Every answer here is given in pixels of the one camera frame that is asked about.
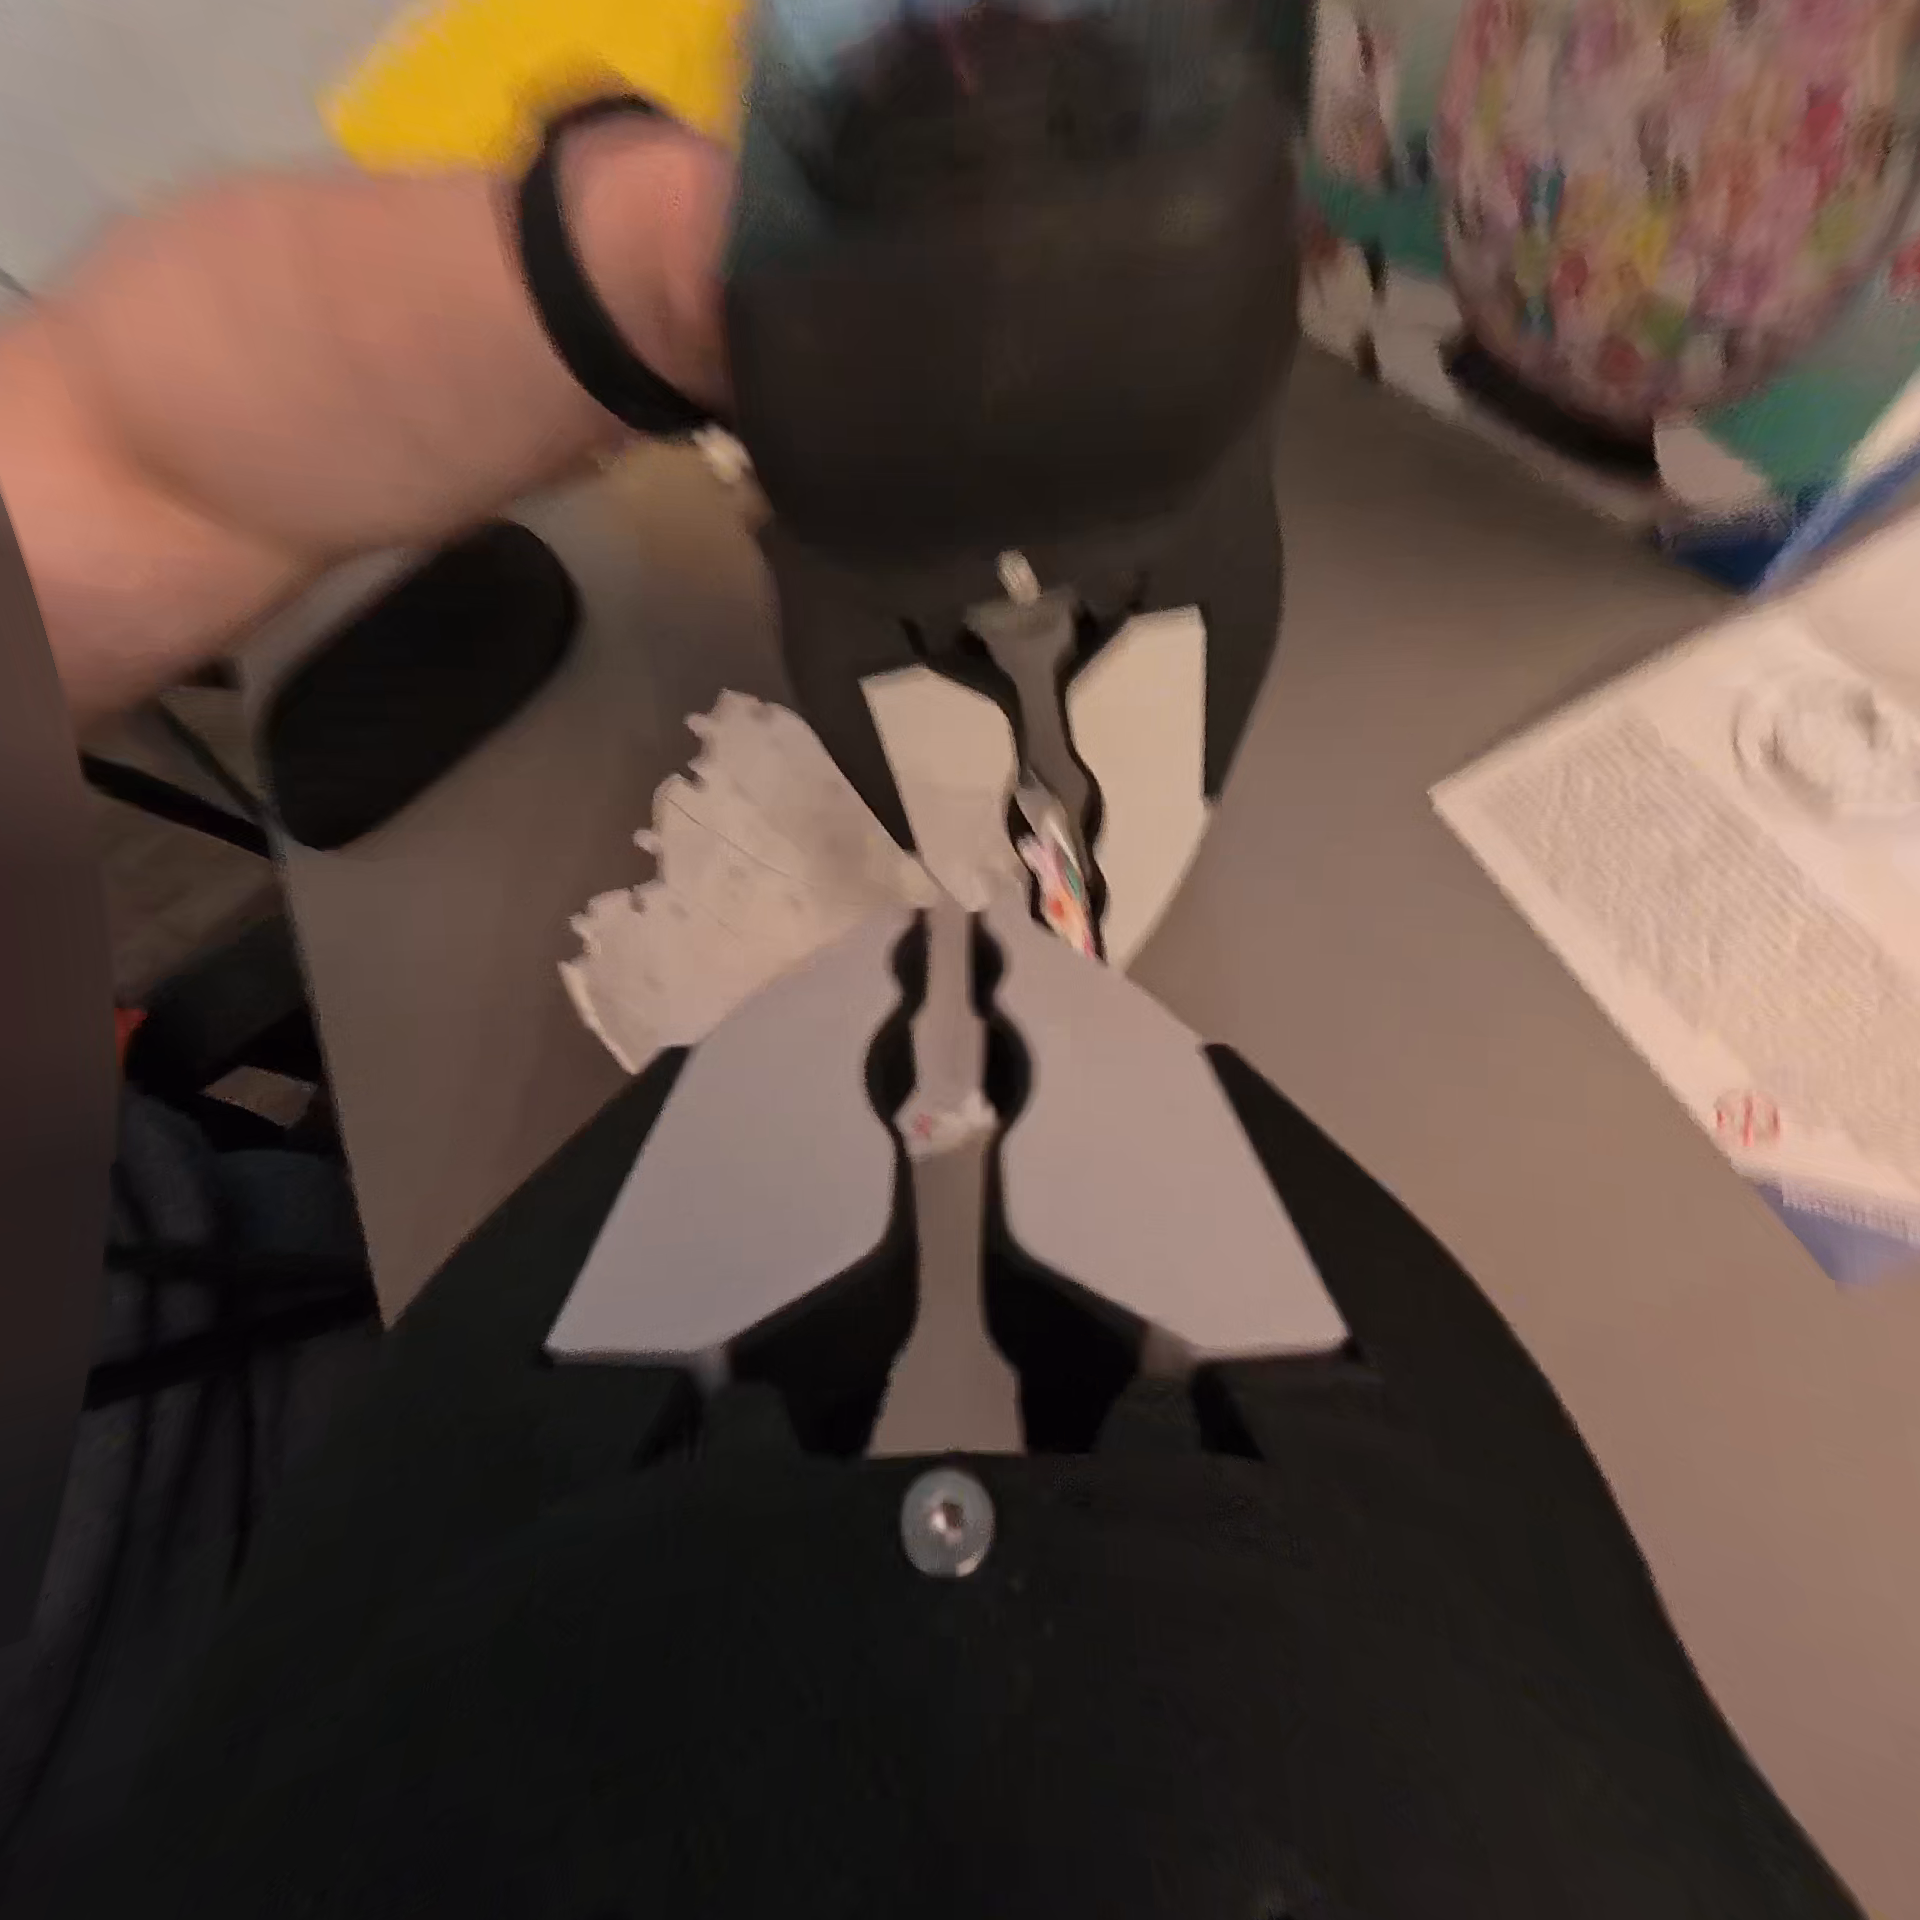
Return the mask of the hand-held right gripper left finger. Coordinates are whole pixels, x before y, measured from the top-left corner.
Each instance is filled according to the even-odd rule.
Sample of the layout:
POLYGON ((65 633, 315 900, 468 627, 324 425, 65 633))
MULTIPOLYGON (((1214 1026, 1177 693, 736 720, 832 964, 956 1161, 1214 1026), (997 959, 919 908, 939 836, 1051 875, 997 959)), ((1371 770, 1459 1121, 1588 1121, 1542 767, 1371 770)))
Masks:
POLYGON ((863 1454, 922 1307, 922 994, 926 917, 891 908, 691 1044, 547 1355, 764 1384, 805 1446, 863 1454))

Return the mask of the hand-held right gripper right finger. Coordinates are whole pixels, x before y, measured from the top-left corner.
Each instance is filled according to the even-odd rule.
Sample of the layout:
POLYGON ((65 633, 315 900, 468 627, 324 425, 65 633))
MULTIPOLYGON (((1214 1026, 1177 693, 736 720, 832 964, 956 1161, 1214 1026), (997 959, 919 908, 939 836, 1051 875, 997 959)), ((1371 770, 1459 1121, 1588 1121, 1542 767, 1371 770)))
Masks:
POLYGON ((1018 904, 972 922, 972 1008, 979 1304, 1026 1454, 1092 1454, 1137 1382, 1350 1349, 1203 1034, 1018 904))

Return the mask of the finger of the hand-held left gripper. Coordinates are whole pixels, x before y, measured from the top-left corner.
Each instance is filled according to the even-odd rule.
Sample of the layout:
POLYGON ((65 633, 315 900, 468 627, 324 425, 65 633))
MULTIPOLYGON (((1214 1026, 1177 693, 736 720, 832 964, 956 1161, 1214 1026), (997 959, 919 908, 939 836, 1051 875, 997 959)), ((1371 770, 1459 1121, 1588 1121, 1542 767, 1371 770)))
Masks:
POLYGON ((972 913, 1026 898, 1033 825, 1006 713, 928 666, 875 674, 858 689, 931 881, 972 913))
POLYGON ((1068 686, 1068 728, 1102 798, 1092 855, 1109 966, 1151 945, 1212 825, 1204 693, 1200 610, 1131 616, 1068 686))

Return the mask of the small white puzzle piece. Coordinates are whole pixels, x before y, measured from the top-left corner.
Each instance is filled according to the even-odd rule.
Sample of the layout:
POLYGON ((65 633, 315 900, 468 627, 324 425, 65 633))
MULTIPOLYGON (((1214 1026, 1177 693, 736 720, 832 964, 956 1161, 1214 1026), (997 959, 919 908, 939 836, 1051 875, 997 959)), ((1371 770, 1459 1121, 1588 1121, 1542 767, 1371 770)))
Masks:
POLYGON ((1033 879, 1040 924, 1080 957, 1104 959, 1092 898, 1092 861, 1079 844, 1068 812, 1047 798, 1023 798, 1018 812, 1023 832, 1015 836, 1015 853, 1033 879))

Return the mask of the partly built puzzle ball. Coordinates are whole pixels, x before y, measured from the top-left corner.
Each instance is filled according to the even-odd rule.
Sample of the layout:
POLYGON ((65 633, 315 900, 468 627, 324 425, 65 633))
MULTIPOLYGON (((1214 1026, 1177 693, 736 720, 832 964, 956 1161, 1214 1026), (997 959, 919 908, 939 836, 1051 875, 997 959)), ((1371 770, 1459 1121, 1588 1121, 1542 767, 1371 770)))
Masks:
POLYGON ((625 1075, 698 1044, 875 913, 945 898, 982 910, 1023 889, 982 792, 931 785, 928 850, 906 853, 796 713, 725 689, 686 725, 696 754, 637 832, 654 875, 590 898, 559 966, 625 1075))

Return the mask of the person's left forearm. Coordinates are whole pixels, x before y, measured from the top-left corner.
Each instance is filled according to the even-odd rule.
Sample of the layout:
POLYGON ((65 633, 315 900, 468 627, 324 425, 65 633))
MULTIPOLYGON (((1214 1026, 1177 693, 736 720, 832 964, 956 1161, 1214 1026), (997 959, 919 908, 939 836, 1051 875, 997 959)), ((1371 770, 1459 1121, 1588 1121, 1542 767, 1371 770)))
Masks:
POLYGON ((83 730, 334 566, 459 534, 619 433, 490 177, 228 179, 5 324, 5 509, 83 730))

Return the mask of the colourful puzzle box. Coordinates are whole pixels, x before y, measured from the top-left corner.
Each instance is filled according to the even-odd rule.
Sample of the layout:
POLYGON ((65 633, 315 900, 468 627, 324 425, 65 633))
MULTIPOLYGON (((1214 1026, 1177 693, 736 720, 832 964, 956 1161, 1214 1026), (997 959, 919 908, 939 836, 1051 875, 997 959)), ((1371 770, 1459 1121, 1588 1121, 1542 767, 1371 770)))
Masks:
POLYGON ((1916 3, 1317 3, 1302 325, 1751 590, 1916 398, 1916 3))

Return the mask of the person's left hand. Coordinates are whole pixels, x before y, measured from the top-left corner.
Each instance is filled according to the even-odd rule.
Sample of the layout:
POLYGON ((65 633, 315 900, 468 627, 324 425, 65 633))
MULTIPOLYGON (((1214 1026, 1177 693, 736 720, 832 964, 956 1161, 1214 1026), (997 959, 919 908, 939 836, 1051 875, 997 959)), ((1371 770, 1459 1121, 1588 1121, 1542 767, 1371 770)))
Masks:
POLYGON ((562 148, 562 208, 619 337, 681 396, 732 408, 722 262, 732 149, 661 116, 619 113, 562 148))

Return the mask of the white instruction leaflet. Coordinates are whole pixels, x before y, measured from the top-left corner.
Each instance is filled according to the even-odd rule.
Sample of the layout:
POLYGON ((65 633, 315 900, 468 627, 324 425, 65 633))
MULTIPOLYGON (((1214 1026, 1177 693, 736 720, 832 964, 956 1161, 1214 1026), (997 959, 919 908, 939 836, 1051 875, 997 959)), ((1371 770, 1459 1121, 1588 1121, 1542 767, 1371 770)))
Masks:
POLYGON ((1837 1282, 1916 1279, 1916 505, 1431 803, 1837 1282))

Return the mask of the black wrist rest pad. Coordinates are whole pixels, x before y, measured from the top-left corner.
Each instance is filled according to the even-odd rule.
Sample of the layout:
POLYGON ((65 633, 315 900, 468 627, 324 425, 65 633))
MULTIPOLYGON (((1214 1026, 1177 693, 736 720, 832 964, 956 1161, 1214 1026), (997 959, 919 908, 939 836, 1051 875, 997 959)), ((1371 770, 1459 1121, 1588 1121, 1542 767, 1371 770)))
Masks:
POLYGON ((340 853, 420 801, 565 666, 585 600, 565 563, 497 520, 344 616, 267 699, 279 825, 340 853))

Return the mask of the yellow plastic bin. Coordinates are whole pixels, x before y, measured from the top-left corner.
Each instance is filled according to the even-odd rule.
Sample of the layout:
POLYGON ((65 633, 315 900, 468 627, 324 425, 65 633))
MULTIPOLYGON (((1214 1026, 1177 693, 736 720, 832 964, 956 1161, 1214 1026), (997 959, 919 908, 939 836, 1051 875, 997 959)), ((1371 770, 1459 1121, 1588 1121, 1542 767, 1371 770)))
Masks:
POLYGON ((334 145, 382 177, 516 170, 569 108, 635 96, 739 141, 751 3, 416 3, 331 88, 334 145))

